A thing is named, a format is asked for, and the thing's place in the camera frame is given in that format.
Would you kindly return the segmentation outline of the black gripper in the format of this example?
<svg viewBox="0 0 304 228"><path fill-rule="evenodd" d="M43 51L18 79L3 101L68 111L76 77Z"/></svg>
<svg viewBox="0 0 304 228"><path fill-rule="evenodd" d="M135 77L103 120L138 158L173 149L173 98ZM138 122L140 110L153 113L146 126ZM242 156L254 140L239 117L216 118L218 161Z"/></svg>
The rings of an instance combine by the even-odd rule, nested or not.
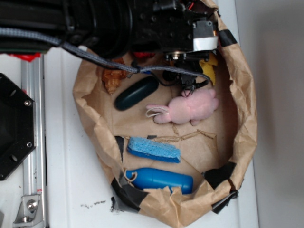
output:
<svg viewBox="0 0 304 228"><path fill-rule="evenodd" d="M218 45L211 15L198 0L135 0L130 51L178 61L208 58Z"/></svg>

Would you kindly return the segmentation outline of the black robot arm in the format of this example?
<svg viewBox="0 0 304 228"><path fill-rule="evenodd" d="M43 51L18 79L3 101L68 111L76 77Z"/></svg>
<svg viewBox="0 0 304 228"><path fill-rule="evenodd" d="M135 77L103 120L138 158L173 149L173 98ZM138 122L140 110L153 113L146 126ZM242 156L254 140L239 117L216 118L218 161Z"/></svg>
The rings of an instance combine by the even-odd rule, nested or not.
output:
<svg viewBox="0 0 304 228"><path fill-rule="evenodd" d="M125 53L167 59L204 57L218 46L207 12L180 0L3 0L0 51L47 53L52 47L101 67L122 69Z"/></svg>

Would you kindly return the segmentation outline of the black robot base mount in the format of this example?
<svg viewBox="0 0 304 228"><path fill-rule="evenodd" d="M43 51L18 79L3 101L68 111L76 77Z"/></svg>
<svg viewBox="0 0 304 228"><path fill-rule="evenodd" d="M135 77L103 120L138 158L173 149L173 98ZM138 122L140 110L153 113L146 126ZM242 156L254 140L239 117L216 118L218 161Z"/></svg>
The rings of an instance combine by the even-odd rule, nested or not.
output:
<svg viewBox="0 0 304 228"><path fill-rule="evenodd" d="M0 75L0 180L6 180L35 148L34 100Z"/></svg>

